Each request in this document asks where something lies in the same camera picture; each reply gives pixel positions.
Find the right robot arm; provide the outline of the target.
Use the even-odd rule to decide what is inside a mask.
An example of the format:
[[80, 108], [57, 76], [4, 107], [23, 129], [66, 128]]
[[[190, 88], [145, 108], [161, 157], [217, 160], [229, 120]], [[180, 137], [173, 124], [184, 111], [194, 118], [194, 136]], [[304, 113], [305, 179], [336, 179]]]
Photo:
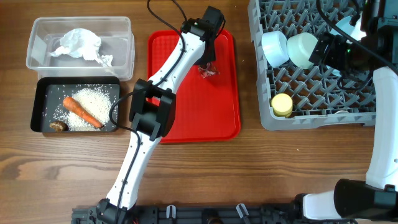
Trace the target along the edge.
[[351, 20], [360, 20], [366, 33], [357, 41], [334, 25], [316, 2], [318, 14], [338, 35], [321, 35], [309, 61], [339, 70], [340, 88], [343, 80], [354, 81], [360, 72], [369, 73], [363, 85], [374, 83], [376, 124], [366, 179], [341, 179], [332, 191], [298, 195], [294, 219], [397, 221], [397, 1], [365, 1], [363, 6]]

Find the white napkin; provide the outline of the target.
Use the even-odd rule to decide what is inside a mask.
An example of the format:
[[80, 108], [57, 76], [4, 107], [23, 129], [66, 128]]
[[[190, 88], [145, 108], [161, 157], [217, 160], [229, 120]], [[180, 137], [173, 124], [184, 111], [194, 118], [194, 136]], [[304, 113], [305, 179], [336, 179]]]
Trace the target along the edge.
[[67, 32], [60, 39], [60, 46], [50, 52], [51, 57], [69, 55], [73, 58], [83, 58], [86, 61], [96, 61], [103, 67], [111, 67], [113, 55], [100, 55], [101, 38], [94, 32], [77, 28]]

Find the green bowl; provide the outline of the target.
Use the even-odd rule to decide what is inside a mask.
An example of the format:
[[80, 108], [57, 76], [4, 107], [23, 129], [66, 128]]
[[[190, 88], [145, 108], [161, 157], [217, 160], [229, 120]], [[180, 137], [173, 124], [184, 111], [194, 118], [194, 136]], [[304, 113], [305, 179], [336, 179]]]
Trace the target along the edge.
[[287, 53], [296, 67], [309, 69], [313, 66], [309, 58], [317, 42], [318, 39], [308, 32], [297, 34], [287, 40]]

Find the light blue plate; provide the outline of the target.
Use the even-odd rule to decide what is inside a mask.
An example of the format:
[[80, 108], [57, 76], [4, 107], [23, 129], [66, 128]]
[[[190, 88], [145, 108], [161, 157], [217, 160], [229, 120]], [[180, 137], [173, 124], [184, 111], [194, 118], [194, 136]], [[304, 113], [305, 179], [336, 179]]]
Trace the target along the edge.
[[[360, 41], [363, 37], [366, 36], [366, 33], [363, 32], [363, 31], [361, 31], [361, 29], [360, 29], [360, 28], [361, 28], [361, 20], [357, 21], [357, 23], [356, 23], [355, 26], [352, 26], [352, 25], [350, 24], [350, 21], [351, 21], [351, 17], [350, 17], [350, 16], [344, 17], [342, 20], [340, 20], [340, 21], [336, 24], [336, 26], [337, 26], [338, 28], [340, 28], [342, 31], [344, 31], [345, 33], [349, 34], [349, 35], [350, 35], [352, 38], [354, 38], [355, 40]], [[340, 35], [340, 34], [339, 34], [336, 30], [334, 30], [334, 29], [332, 29], [332, 30], [330, 31], [330, 34], [333, 34], [333, 35]], [[340, 71], [337, 70], [337, 69], [335, 69], [335, 68], [333, 69], [332, 74], [333, 74], [334, 76], [337, 76], [337, 77], [340, 77], [340, 76], [341, 76]]]

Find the brown food scrap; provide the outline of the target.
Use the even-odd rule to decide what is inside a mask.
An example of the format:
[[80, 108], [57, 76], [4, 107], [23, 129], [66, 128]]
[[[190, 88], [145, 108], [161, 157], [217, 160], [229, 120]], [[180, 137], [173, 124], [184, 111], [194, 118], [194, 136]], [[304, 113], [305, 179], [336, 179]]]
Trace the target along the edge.
[[54, 121], [49, 124], [49, 126], [56, 132], [68, 131], [69, 127], [63, 121]]

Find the white rice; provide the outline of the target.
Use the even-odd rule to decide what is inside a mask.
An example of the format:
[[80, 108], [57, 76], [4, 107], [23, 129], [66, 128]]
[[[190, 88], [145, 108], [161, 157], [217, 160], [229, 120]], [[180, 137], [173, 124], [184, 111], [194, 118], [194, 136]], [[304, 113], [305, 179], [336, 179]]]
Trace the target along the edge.
[[85, 131], [113, 131], [116, 129], [115, 125], [110, 121], [109, 114], [112, 114], [114, 120], [118, 118], [118, 110], [115, 108], [111, 111], [112, 102], [108, 95], [98, 91], [85, 88], [80, 90], [72, 96], [81, 106], [95, 117], [103, 127], [101, 129], [95, 128], [87, 123], [76, 114], [68, 110], [68, 113], [61, 117], [60, 121], [66, 123], [69, 127], [69, 132], [85, 132]]

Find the yellow cup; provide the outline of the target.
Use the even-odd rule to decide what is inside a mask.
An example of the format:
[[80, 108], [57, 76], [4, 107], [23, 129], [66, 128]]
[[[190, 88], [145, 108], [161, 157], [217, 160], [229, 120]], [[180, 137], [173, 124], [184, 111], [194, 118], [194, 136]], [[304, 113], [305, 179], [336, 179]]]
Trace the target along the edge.
[[279, 93], [271, 99], [271, 107], [275, 116], [288, 118], [293, 111], [293, 101], [288, 94]]

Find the light blue bowl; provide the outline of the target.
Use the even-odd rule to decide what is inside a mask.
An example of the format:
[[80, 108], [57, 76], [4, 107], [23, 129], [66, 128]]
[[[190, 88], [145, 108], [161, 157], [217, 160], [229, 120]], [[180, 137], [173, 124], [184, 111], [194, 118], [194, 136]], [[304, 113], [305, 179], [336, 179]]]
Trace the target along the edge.
[[281, 31], [264, 33], [261, 44], [264, 56], [271, 67], [277, 68], [289, 60], [287, 38]]

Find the orange carrot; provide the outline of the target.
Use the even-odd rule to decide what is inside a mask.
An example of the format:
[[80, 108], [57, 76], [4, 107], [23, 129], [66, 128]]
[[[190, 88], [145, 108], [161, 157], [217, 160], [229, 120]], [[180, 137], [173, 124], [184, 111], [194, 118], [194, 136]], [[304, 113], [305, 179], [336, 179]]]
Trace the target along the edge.
[[101, 129], [103, 127], [103, 125], [95, 117], [89, 114], [89, 112], [87, 112], [87, 110], [84, 109], [74, 98], [66, 97], [63, 100], [63, 106], [95, 128]]

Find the red candy wrapper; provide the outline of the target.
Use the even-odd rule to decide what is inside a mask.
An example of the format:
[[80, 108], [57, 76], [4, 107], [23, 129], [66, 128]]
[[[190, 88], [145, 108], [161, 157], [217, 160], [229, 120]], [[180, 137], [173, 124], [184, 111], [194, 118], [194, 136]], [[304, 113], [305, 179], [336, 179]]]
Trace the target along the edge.
[[206, 65], [199, 65], [198, 70], [202, 78], [208, 78], [220, 73], [213, 62], [209, 62]]

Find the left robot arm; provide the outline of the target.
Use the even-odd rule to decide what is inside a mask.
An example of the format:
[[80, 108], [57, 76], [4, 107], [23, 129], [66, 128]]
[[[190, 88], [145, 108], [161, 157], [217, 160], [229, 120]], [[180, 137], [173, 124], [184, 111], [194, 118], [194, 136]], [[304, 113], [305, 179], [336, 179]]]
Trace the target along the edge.
[[214, 43], [224, 24], [224, 19], [185, 21], [177, 31], [178, 42], [163, 66], [148, 80], [139, 79], [128, 93], [132, 100], [129, 149], [113, 187], [96, 206], [99, 221], [133, 222], [131, 209], [137, 202], [148, 161], [174, 124], [178, 88], [194, 65], [215, 60]]

